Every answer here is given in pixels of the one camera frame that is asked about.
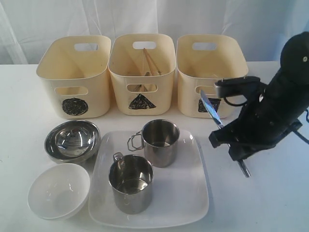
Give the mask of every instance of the metal mug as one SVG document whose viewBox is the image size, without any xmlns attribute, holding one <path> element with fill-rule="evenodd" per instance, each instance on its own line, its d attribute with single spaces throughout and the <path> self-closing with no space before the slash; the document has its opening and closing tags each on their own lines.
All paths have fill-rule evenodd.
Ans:
<svg viewBox="0 0 309 232">
<path fill-rule="evenodd" d="M 133 139 L 140 136 L 141 146 L 134 146 Z M 177 142 L 180 136 L 179 128 L 172 122 L 156 119 L 148 122 L 141 131 L 132 135 L 127 147 L 129 151 L 144 149 L 144 156 L 158 168 L 171 165 L 177 155 Z"/>
<path fill-rule="evenodd" d="M 109 172 L 109 183 L 116 206 L 126 214 L 138 214 L 151 203 L 153 167 L 142 156 L 113 155 L 114 163 Z"/>
</svg>

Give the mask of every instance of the table surface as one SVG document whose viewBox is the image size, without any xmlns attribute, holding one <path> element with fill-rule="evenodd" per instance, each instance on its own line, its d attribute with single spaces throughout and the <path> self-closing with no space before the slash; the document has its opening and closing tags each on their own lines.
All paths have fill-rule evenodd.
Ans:
<svg viewBox="0 0 309 232">
<path fill-rule="evenodd" d="M 248 62 L 249 74 L 268 83 L 279 68 L 276 62 Z M 66 121 L 59 118 L 36 75 L 37 65 L 2 65 L 0 141 L 0 231 L 84 232 L 127 231 L 96 224 L 87 205 L 64 221 L 37 218 L 27 206 L 27 194 L 35 178 L 55 165 L 44 151 L 48 132 Z M 237 116 L 224 120 L 231 121 Z M 185 226 L 156 231 L 308 231 L 309 154 L 308 146 L 290 134 L 274 149 L 259 152 L 246 160 L 252 177 L 245 178 L 228 155 L 227 146 L 213 149 L 208 136 L 216 126 L 210 119 L 190 118 L 172 107 L 160 116 L 126 116 L 113 100 L 109 112 L 90 119 L 101 135 L 109 131 L 134 130 L 155 118 L 165 118 L 190 131 L 199 142 L 206 164 L 210 197 L 207 215 Z M 304 114 L 299 118 L 305 121 Z M 307 137 L 308 126 L 300 131 Z"/>
</svg>

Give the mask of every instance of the mug handle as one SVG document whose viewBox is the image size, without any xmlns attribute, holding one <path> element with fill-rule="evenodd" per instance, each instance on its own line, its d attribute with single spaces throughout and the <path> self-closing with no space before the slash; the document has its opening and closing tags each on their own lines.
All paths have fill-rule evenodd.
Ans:
<svg viewBox="0 0 309 232">
<path fill-rule="evenodd" d="M 113 154 L 112 158 L 114 160 L 114 162 L 120 160 L 124 155 L 121 152 L 117 152 L 115 154 Z"/>
<path fill-rule="evenodd" d="M 134 146 L 134 143 L 133 143 L 133 139 L 134 139 L 136 136 L 140 136 L 140 143 L 141 143 L 141 145 L 140 145 L 139 147 L 135 147 L 135 146 Z M 142 136 L 141 136 L 141 130 L 140 130 L 139 132 L 135 133 L 134 135 L 130 136 L 130 138 L 128 139 L 128 141 L 127 141 L 126 144 L 127 144 L 127 148 L 128 148 L 129 151 L 142 150 L 142 149 L 144 148 L 144 142 L 143 142 L 143 138 L 142 138 Z"/>
</svg>

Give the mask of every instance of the knife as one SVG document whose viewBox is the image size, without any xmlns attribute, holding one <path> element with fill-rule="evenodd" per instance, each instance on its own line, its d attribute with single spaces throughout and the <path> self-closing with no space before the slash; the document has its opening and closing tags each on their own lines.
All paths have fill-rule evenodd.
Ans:
<svg viewBox="0 0 309 232">
<path fill-rule="evenodd" d="M 203 102 L 207 112 L 210 114 L 210 116 L 212 117 L 212 119 L 215 122 L 215 124 L 217 125 L 217 127 L 219 129 L 224 127 L 219 115 L 217 114 L 217 112 L 213 108 L 212 103 L 209 101 L 208 97 L 206 96 L 206 94 L 203 90 L 200 91 L 200 95 L 201 95 L 202 102 Z M 237 162 L 238 162 L 242 172 L 244 173 L 245 177 L 247 177 L 247 178 L 251 177 L 251 174 L 250 174 L 245 162 L 242 159 L 237 160 Z"/>
</svg>

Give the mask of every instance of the black label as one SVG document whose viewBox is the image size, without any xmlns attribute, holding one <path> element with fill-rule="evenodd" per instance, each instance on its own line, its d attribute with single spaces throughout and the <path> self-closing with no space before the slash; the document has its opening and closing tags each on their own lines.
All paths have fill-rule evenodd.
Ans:
<svg viewBox="0 0 309 232">
<path fill-rule="evenodd" d="M 151 103 L 144 95 L 139 94 L 129 105 L 131 110 L 147 110 L 156 108 L 154 104 Z"/>
<path fill-rule="evenodd" d="M 214 110 L 217 112 L 218 109 L 219 109 L 219 105 L 220 105 L 221 99 L 220 99 L 220 98 L 208 98 L 208 99 L 209 99 L 209 101 L 211 102 L 211 104 L 212 104 Z M 198 111 L 201 112 L 201 113 L 206 113 L 206 112 L 208 112 L 208 111 L 206 110 L 204 104 L 203 104 L 202 99 L 200 99 L 200 100 L 198 101 Z"/>
<path fill-rule="evenodd" d="M 79 98 L 65 99 L 62 102 L 62 110 L 68 115 L 83 115 L 88 111 L 88 104 Z"/>
</svg>

